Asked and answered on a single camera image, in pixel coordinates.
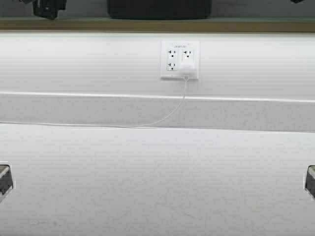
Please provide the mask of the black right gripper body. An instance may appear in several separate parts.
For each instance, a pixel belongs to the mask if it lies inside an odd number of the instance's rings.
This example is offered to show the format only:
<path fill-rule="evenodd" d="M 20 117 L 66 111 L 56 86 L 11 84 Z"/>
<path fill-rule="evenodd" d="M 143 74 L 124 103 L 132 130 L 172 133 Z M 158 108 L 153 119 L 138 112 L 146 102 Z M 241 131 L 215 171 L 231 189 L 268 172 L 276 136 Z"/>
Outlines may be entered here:
<path fill-rule="evenodd" d="M 300 3 L 303 2 L 304 0 L 290 0 L 292 3 Z"/>

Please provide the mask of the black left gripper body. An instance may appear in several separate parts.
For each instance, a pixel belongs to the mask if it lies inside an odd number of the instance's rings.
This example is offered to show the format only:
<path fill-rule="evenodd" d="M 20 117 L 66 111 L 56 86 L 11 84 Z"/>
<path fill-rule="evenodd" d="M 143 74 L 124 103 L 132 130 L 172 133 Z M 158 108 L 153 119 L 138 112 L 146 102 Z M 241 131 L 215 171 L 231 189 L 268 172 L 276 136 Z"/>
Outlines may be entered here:
<path fill-rule="evenodd" d="M 56 19 L 59 10 L 66 9 L 67 0 L 34 0 L 32 2 L 33 13 L 37 17 Z"/>

